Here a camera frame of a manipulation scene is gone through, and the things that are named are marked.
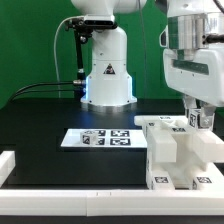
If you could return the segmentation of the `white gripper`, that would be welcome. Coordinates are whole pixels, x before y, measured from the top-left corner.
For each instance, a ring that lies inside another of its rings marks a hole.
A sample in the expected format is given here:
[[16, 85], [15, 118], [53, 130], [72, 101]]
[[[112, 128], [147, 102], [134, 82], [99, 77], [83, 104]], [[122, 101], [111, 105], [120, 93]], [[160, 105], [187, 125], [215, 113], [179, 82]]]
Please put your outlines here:
[[197, 50], [192, 61], [178, 60], [174, 51], [165, 49], [163, 62], [167, 85], [186, 94], [185, 115], [197, 108], [196, 99], [204, 101], [200, 126], [212, 128], [216, 107], [224, 107], [224, 49]]

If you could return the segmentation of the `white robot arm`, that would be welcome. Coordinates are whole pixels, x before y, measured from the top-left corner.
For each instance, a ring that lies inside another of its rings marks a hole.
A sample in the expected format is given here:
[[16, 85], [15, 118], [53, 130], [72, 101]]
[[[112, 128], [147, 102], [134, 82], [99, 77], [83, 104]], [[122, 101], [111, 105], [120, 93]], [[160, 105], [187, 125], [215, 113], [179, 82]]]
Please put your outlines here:
[[[72, 20], [79, 42], [93, 39], [92, 71], [81, 102], [97, 108], [136, 101], [126, 70], [127, 36], [116, 13], [142, 9], [147, 0], [71, 0], [82, 15]], [[184, 94], [189, 123], [208, 129], [224, 107], [224, 0], [155, 0], [167, 15], [160, 35], [167, 85]]]

